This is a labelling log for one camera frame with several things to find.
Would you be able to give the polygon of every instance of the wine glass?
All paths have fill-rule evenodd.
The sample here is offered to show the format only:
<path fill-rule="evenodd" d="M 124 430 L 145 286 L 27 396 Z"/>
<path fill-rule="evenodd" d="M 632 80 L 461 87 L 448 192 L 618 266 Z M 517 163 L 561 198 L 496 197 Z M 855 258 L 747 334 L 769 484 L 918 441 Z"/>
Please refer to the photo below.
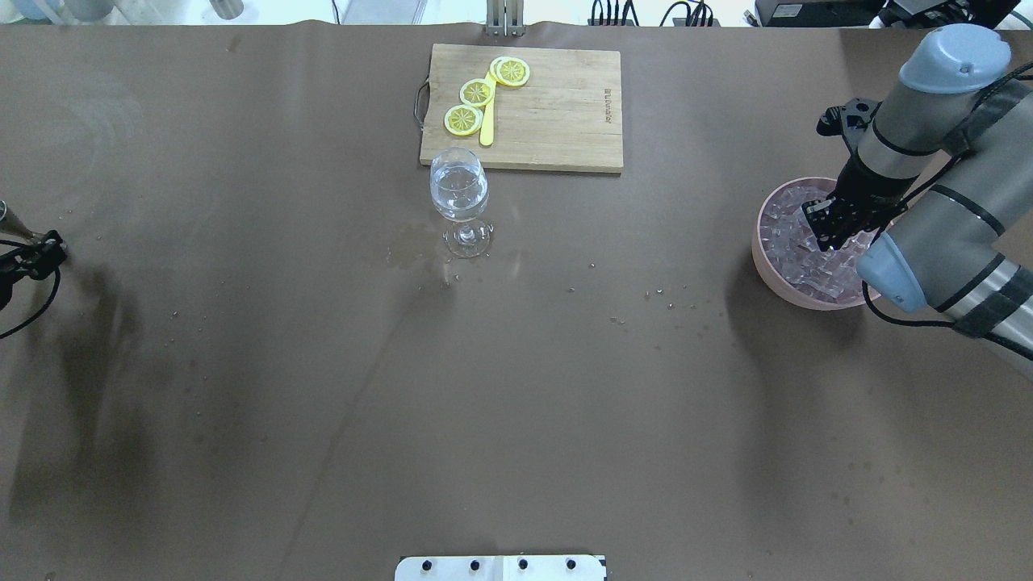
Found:
<path fill-rule="evenodd" d="M 453 222 L 442 235 L 452 254 L 471 258 L 488 249 L 492 227 L 476 219 L 488 206 L 488 178 L 472 151 L 450 147 L 434 158 L 431 200 L 438 212 Z"/>

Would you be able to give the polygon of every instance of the metal clamp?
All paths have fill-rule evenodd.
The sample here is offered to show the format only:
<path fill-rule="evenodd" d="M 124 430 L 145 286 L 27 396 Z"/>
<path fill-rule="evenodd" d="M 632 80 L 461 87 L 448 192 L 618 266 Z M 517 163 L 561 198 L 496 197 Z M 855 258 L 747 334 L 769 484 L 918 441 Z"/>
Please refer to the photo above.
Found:
<path fill-rule="evenodd" d="M 524 0 L 488 0 L 486 34 L 524 36 Z"/>

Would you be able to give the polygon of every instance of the bowl of ice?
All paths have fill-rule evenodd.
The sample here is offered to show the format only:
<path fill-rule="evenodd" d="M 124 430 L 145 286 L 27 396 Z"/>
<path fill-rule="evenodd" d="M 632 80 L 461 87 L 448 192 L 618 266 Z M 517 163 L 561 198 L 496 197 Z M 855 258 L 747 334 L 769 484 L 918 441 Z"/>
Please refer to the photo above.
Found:
<path fill-rule="evenodd" d="M 814 310 L 865 304 L 857 258 L 875 233 L 862 232 L 842 248 L 822 252 L 801 206 L 823 200 L 836 187 L 831 178 L 799 178 L 764 200 L 753 231 L 753 264 L 764 283 L 790 303 Z"/>

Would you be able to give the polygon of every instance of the wooden cutting board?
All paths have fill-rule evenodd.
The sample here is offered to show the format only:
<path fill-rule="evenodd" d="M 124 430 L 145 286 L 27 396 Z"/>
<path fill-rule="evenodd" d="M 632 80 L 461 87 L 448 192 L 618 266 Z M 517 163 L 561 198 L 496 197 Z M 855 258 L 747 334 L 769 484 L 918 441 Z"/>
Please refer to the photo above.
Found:
<path fill-rule="evenodd" d="M 527 61 L 531 78 L 495 96 L 495 143 L 481 147 L 477 133 L 457 137 L 444 115 L 460 104 L 459 90 L 488 74 L 496 57 Z M 621 117 L 621 54 L 512 47 L 435 44 L 431 53 L 430 104 L 419 160 L 429 165 L 439 151 L 470 149 L 486 167 L 602 172 L 624 170 Z"/>

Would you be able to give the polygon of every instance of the lemon slice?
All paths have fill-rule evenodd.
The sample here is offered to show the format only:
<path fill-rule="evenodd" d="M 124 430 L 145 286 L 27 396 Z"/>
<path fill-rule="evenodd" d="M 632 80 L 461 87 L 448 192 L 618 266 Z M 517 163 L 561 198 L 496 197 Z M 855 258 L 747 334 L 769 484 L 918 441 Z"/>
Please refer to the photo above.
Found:
<path fill-rule="evenodd" d="M 507 87 L 523 87 L 531 78 L 531 67 L 524 59 L 499 57 L 492 61 L 492 75 Z"/>
<path fill-rule="evenodd" d="M 484 114 L 468 104 L 458 104 L 445 113 L 445 129 L 453 135 L 469 135 L 480 129 Z"/>
<path fill-rule="evenodd" d="M 470 106 L 484 106 L 495 98 L 495 87 L 484 79 L 471 79 L 459 90 L 459 100 Z"/>

